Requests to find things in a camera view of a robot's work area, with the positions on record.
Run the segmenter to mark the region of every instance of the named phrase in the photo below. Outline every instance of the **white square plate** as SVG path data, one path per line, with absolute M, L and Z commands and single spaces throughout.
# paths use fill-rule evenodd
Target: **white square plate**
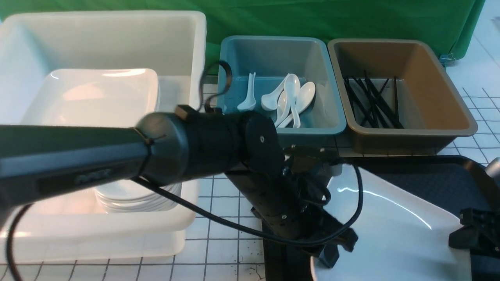
M 133 127 L 159 104 L 152 69 L 58 69 L 43 81 L 21 124 Z

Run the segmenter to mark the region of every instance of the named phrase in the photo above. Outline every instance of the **stack of white plates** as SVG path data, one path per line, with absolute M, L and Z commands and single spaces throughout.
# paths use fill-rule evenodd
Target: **stack of white plates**
M 175 183 L 162 189 L 181 195 L 182 184 Z M 108 213 L 167 211 L 177 204 L 131 180 L 120 180 L 95 187 L 95 197 Z
M 130 128 L 159 108 L 157 73 L 138 69 L 57 69 L 24 115 L 23 125 Z M 181 184 L 163 187 L 181 194 Z M 108 213 L 166 211 L 175 203 L 131 180 L 95 187 Z

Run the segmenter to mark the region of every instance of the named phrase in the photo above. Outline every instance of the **brown plastic tray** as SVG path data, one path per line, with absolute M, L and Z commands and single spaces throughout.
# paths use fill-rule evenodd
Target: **brown plastic tray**
M 355 151 L 434 154 L 456 137 L 471 136 L 478 130 L 457 89 L 426 44 L 398 39 L 336 39 L 328 43 L 328 51 Z M 390 79 L 382 97 L 393 111 L 393 78 L 397 77 L 403 129 L 359 124 L 363 115 L 355 112 L 355 118 L 344 77 L 364 79 L 364 71 L 378 89 Z M 360 92 L 356 95 L 360 100 L 365 98 Z

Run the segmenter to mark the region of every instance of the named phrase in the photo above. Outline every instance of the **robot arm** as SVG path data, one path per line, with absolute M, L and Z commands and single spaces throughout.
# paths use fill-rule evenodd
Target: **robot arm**
M 180 105 L 174 113 L 146 115 L 135 128 L 4 125 L 0 136 L 3 218 L 16 206 L 121 179 L 166 186 L 225 173 L 281 238 L 318 240 L 343 226 L 323 210 L 328 190 L 314 188 L 318 181 L 326 186 L 328 167 L 294 169 L 273 122 L 257 112 L 199 113 Z M 357 239 L 348 228 L 301 250 L 331 268 L 337 245 L 352 251 Z

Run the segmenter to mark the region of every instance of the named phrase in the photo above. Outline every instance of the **plastic container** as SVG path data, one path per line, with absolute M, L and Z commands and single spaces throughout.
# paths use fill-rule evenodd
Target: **plastic container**
M 328 51 L 340 91 L 353 148 L 369 154 L 435 154 L 456 137 L 471 136 L 478 125 L 457 89 L 426 44 L 396 39 L 336 39 Z M 403 129 L 371 128 L 355 119 L 344 77 L 365 77 L 380 85 L 397 77 L 399 120 Z M 382 97 L 395 109 L 392 94 Z
M 256 73 L 254 110 L 276 120 L 276 111 L 264 111 L 261 97 L 271 93 L 288 73 L 296 74 L 300 84 L 314 82 L 316 95 L 311 105 L 300 114 L 300 128 L 278 128 L 283 147 L 290 145 L 323 146 L 332 136 L 342 133 L 346 119 L 334 72 L 325 43 L 306 37 L 231 36 L 222 41 L 220 59 L 232 68 L 232 85 L 217 98 L 224 113 L 237 111 L 246 97 L 249 73 Z M 224 70 L 219 70 L 218 88 L 225 85 Z
M 1 120 L 17 124 L 45 77 L 58 69 L 152 69 L 163 111 L 197 107 L 206 35 L 205 15 L 197 11 L 13 15 L 0 27 Z
M 195 11 L 14 15 L 0 25 L 0 124 L 19 124 L 58 69 L 149 68 L 158 74 L 159 111 L 197 107 L 205 44 L 205 15 Z M 184 182 L 181 197 L 196 204 L 198 191 L 198 181 Z M 175 255 L 194 218 L 180 205 L 108 214 L 86 189 L 34 204 L 18 225 L 14 256 L 21 263 Z

